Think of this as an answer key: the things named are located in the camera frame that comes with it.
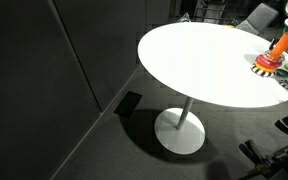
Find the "floor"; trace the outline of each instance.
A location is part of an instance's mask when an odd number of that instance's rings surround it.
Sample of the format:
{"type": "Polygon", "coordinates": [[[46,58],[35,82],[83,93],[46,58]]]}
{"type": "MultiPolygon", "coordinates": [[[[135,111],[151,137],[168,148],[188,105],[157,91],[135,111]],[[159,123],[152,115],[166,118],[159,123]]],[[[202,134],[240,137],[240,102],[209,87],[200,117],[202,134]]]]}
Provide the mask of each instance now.
{"type": "MultiPolygon", "coordinates": [[[[281,29],[266,30],[271,38],[281,29]]],[[[246,175],[253,164],[238,149],[253,139],[262,154],[288,145],[274,123],[288,116],[288,102],[266,108],[231,108],[195,100],[191,112],[204,125],[206,140],[191,155],[164,149],[153,131],[166,108],[183,107],[186,97],[164,86],[142,66],[103,114],[55,180],[231,180],[246,175]],[[128,91],[142,95],[130,118],[114,113],[128,91]]]]}

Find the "table leg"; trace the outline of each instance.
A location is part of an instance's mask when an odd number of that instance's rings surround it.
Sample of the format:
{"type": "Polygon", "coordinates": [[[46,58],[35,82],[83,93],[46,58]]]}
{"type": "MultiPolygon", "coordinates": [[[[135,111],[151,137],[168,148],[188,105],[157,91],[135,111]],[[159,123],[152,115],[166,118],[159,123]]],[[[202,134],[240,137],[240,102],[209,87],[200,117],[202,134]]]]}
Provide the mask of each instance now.
{"type": "Polygon", "coordinates": [[[191,154],[200,149],[205,140],[201,121],[189,112],[193,99],[186,99],[184,109],[170,108],[158,115],[155,134],[160,143],[177,154],[191,154]]]}
{"type": "Polygon", "coordinates": [[[187,114],[190,112],[190,109],[192,107],[192,104],[193,104],[193,101],[194,99],[187,96],[186,98],[186,102],[185,102],[185,105],[184,105],[184,109],[183,109],[183,112],[181,114],[181,117],[180,117],[180,120],[178,122],[178,125],[176,126],[176,129],[180,130],[183,126],[183,123],[187,117],[187,114]]]}

